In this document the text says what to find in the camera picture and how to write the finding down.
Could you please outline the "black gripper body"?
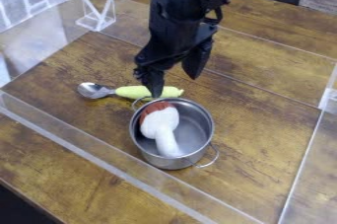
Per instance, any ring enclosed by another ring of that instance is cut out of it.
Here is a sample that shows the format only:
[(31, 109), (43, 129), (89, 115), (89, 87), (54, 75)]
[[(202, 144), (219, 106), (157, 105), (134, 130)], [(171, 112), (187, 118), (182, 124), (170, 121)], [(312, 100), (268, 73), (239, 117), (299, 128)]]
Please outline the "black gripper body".
[(210, 8), (200, 0), (151, 0), (150, 39), (135, 56), (137, 66), (169, 70), (191, 49), (215, 33), (215, 19), (204, 17)]

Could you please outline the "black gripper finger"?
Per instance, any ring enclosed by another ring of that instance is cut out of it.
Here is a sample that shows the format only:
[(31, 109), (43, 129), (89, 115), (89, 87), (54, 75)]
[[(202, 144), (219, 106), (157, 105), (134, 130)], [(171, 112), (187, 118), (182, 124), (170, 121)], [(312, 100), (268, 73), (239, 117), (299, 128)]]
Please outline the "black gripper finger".
[(187, 53), (184, 59), (180, 61), (180, 68), (190, 79), (195, 79), (204, 67), (211, 51), (212, 39), (206, 39), (198, 44)]
[(158, 98), (163, 91), (165, 70), (158, 66), (137, 66), (134, 77), (147, 88), (151, 97)]

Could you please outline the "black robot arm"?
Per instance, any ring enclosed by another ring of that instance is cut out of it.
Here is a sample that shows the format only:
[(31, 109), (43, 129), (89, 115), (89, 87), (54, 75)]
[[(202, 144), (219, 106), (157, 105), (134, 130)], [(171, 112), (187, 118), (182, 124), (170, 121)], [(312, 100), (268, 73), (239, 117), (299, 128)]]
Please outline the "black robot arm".
[(134, 76), (155, 98), (162, 94), (165, 71), (175, 64), (194, 79), (208, 59), (212, 35), (230, 0), (151, 0), (150, 39), (135, 55)]

